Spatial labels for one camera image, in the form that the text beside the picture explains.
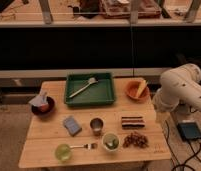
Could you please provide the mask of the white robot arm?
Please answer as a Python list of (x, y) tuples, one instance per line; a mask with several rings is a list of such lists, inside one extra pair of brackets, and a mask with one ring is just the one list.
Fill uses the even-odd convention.
[(173, 111), (182, 100), (201, 112), (201, 69), (192, 63), (163, 72), (161, 87), (153, 97), (153, 104), (160, 112)]

